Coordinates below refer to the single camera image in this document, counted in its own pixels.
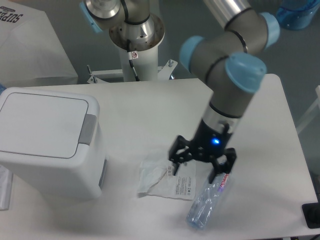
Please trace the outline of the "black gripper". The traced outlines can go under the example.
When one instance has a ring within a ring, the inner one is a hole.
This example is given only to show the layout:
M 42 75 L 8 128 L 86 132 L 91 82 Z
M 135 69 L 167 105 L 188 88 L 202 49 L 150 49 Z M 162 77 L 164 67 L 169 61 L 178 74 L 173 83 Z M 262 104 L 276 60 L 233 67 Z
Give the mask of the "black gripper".
M 209 184 L 212 184 L 218 175 L 229 174 L 237 159 L 236 149 L 227 148 L 232 136 L 229 129 L 230 125 L 224 123 L 222 130 L 217 131 L 201 120 L 192 140 L 178 135 L 168 152 L 168 160 L 173 166 L 172 174 L 176 175 L 180 165 L 191 160 L 212 163 L 213 169 L 207 179 Z M 226 159 L 219 163 L 218 158 L 221 156 L 225 156 Z

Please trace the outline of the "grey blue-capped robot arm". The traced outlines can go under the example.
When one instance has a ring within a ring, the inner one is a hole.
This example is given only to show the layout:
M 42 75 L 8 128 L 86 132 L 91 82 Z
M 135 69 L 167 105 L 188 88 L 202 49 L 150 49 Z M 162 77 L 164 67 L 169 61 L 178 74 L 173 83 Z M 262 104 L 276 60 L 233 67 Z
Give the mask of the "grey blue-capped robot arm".
M 175 172 L 191 160 L 211 163 L 207 179 L 211 184 L 232 170 L 236 151 L 227 144 L 267 71 L 256 54 L 278 40 L 280 26 L 273 15 L 255 12 L 246 0 L 207 0 L 205 4 L 224 33 L 213 40 L 190 37 L 180 48 L 179 61 L 213 94 L 193 139 L 178 136 L 168 159 Z M 149 1 L 83 0 L 80 8 L 96 32 L 109 31 L 120 51 L 126 82 L 157 78 L 158 57 L 148 58 L 143 52 L 156 50 L 165 30 L 151 13 Z

